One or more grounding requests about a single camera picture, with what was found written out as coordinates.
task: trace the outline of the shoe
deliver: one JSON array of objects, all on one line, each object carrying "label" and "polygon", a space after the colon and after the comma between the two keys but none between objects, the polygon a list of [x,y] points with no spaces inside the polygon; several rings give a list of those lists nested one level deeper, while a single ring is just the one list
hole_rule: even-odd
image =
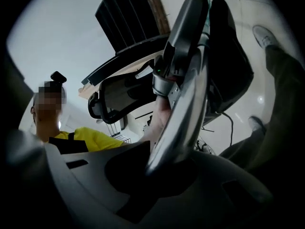
[{"label": "shoe", "polygon": [[264,127],[263,122],[256,116],[251,116],[248,119],[249,126],[251,127],[252,131],[257,131],[259,129],[262,130],[262,132],[266,133],[266,128]]},{"label": "shoe", "polygon": [[272,34],[272,32],[263,26],[255,25],[253,27],[253,34],[258,44],[263,49],[265,49],[268,46],[280,47],[280,44],[278,43],[277,39]]}]

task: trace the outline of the yellow shirt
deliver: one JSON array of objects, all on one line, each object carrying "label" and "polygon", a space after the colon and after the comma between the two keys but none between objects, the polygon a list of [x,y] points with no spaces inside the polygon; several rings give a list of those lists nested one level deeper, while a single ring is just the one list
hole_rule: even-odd
[{"label": "yellow shirt", "polygon": [[[68,139],[68,132],[61,132],[55,138]],[[87,127],[77,128],[74,131],[74,140],[83,140],[89,152],[100,151],[119,147],[123,141],[107,136],[103,132]]]}]

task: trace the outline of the gray pants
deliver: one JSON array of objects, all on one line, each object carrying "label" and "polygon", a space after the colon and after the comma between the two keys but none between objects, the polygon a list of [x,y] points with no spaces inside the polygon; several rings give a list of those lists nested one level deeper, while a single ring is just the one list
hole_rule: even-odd
[{"label": "gray pants", "polygon": [[264,134],[257,130],[220,154],[250,172],[278,156],[297,154],[301,151],[297,148],[304,147],[305,71],[296,59],[275,46],[267,47],[265,52],[267,70],[275,83],[267,131]]}]

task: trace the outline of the foot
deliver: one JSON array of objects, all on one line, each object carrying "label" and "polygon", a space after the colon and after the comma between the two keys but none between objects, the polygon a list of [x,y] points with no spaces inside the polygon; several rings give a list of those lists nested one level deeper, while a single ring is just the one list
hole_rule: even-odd
[{"label": "foot", "polygon": [[258,117],[251,116],[251,117],[249,117],[248,122],[249,122],[249,126],[251,127],[252,131],[261,129],[264,134],[266,133],[266,128],[264,127],[263,122]]},{"label": "foot", "polygon": [[278,43],[277,39],[272,34],[272,32],[263,26],[255,25],[253,27],[253,34],[258,44],[263,49],[265,49],[268,46],[280,47],[280,44]]}]

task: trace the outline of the white floor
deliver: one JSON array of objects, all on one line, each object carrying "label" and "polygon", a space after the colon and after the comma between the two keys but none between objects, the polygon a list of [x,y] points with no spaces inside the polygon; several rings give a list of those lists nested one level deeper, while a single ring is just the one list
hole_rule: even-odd
[{"label": "white floor", "polygon": [[[172,27],[184,0],[161,0]],[[270,29],[285,50],[301,61],[303,60],[289,26],[271,0],[226,0],[236,25],[239,42],[254,71],[254,80],[246,94],[226,111],[234,121],[233,143],[250,136],[252,130],[248,118],[256,115],[264,123],[271,117],[275,99],[274,79],[266,69],[264,51],[257,44],[252,27],[256,24]],[[220,116],[205,126],[215,131],[201,131],[200,137],[211,146],[218,155],[230,144],[231,123],[225,116]]]}]

